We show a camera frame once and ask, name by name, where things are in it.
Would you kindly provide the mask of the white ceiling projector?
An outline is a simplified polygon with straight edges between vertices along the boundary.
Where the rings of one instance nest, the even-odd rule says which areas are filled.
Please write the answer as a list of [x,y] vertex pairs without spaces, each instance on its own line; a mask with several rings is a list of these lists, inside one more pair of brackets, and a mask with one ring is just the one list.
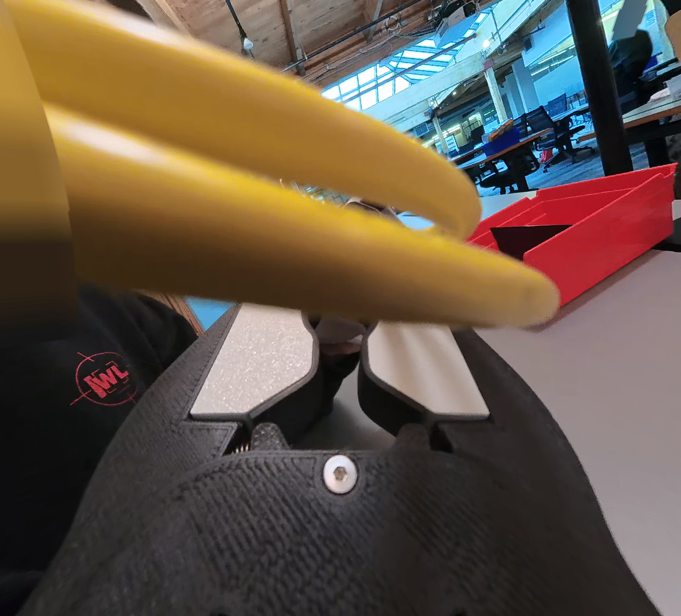
[[441,8],[440,21],[433,35],[435,47],[441,50],[462,40],[478,15],[478,5],[473,0],[448,1]]

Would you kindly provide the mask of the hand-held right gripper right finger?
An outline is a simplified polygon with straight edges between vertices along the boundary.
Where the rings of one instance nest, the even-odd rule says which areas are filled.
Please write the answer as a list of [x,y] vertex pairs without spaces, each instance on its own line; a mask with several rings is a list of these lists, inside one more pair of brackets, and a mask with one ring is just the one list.
[[358,400],[363,413],[393,436],[409,424],[432,434],[443,424],[489,419],[481,390],[446,326],[379,322],[366,331]]

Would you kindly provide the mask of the red plastic bin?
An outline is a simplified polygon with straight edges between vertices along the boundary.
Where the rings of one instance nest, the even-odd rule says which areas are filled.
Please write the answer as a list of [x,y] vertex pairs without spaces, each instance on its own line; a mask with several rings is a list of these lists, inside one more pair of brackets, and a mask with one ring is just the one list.
[[552,280],[566,305],[671,236],[676,165],[537,191],[483,220],[468,242]]

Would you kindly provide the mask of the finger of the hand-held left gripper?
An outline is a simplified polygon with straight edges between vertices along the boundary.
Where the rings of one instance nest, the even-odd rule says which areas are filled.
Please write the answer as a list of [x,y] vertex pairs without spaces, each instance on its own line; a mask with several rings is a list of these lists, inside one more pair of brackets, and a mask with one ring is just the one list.
[[341,345],[356,343],[366,331],[362,322],[342,316],[322,315],[314,326],[315,334],[321,345]]

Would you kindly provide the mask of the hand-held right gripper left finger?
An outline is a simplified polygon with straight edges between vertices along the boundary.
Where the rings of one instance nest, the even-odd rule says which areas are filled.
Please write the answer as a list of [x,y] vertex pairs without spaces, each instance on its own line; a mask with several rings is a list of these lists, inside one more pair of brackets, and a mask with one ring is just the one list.
[[321,404],[319,341],[293,309],[238,305],[200,382],[193,420],[232,422],[247,433],[273,423],[297,441]]

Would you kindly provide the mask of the black stand pole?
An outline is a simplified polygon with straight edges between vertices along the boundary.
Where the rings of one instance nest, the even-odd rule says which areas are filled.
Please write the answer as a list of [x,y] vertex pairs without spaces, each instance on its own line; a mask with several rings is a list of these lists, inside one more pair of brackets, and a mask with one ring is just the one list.
[[633,171],[598,0],[564,0],[603,172]]

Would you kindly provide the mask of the blue storage crate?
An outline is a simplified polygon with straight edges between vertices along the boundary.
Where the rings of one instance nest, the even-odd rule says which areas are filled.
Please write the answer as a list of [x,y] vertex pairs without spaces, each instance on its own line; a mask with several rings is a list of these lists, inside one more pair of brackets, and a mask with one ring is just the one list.
[[483,136],[482,153],[487,158],[500,155],[505,150],[515,147],[521,140],[522,135],[518,127],[500,127]]

